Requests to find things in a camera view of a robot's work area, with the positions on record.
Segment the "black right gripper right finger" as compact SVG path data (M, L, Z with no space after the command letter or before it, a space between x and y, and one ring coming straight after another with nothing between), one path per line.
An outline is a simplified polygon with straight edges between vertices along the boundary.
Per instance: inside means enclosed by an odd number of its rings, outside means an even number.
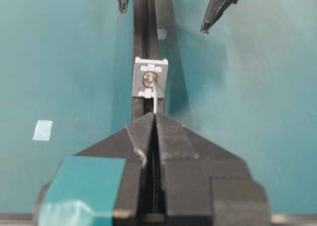
M242 158L165 114L156 126L168 226L270 224L265 189Z

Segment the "right gripper black left finger teal tape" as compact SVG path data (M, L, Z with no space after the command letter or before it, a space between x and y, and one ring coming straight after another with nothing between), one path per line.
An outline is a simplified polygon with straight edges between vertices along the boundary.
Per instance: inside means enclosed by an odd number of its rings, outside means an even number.
M33 216L36 226L135 226L144 189L155 115L67 156L45 184Z

